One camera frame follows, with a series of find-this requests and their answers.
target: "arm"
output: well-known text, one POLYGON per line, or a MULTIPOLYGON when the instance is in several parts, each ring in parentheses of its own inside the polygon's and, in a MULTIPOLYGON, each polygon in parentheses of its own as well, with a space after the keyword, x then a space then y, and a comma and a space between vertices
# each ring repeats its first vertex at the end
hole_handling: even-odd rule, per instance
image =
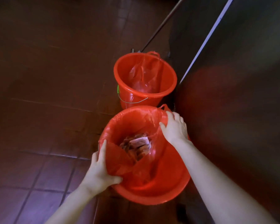
POLYGON ((65 202, 58 208, 45 224, 74 224, 77 222, 83 208, 97 194, 104 191, 112 184, 119 184, 121 177, 110 176, 106 169, 106 145, 105 140, 100 154, 92 155, 91 165, 80 186, 72 192, 65 202))
POLYGON ((160 123, 169 143, 183 159, 215 223, 277 223, 248 193, 229 179, 187 139, 187 126, 178 113, 167 112, 167 127, 160 123))

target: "bucket handle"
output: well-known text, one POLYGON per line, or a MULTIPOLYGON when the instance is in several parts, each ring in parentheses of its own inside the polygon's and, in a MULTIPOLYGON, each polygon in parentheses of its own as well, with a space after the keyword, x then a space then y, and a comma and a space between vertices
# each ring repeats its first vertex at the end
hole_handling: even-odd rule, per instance
POLYGON ((157 56, 158 58, 160 58, 160 54, 155 51, 149 51, 149 52, 147 52, 147 54, 154 55, 154 56, 157 56))
POLYGON ((124 103, 128 103, 128 104, 137 104, 137 103, 140 103, 140 102, 145 101, 146 99, 148 99, 148 97, 147 97, 144 100, 139 101, 139 102, 126 102, 126 101, 122 100, 120 95, 119 95, 119 85, 117 85, 117 94, 118 94, 118 97, 120 98, 121 101, 123 101, 124 103))

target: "metal wire handle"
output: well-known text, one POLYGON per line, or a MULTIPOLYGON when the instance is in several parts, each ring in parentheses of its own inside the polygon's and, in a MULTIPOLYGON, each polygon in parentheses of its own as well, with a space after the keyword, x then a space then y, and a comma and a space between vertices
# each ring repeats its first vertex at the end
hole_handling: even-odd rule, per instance
POLYGON ((140 102, 145 101, 146 99, 148 99, 148 97, 147 97, 144 100, 139 101, 139 102, 126 102, 126 101, 122 100, 120 95, 119 95, 119 85, 117 85, 117 94, 118 94, 118 97, 120 98, 120 100, 123 101, 124 103, 127 103, 127 104, 137 104, 137 103, 140 103, 140 102))

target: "tiled floor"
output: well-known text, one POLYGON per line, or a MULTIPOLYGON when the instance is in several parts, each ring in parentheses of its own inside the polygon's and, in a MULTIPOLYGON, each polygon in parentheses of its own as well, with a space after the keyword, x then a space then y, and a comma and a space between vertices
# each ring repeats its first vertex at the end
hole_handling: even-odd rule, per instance
MULTIPOLYGON (((142 48, 171 0, 0 0, 0 223, 44 223, 75 190, 121 108, 112 68, 142 48)), ((147 48, 165 56, 167 24, 147 48)), ((109 190, 79 223, 176 223, 109 190)))

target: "left hand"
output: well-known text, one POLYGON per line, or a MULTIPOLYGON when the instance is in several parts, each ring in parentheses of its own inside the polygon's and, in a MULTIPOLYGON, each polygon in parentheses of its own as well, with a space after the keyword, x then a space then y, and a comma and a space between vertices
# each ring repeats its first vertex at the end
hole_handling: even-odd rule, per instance
POLYGON ((122 182, 122 177, 111 176, 107 172, 106 146, 107 140, 104 141, 99 153, 98 151, 93 153, 90 168, 79 186, 86 188, 93 196, 101 193, 112 184, 122 182))

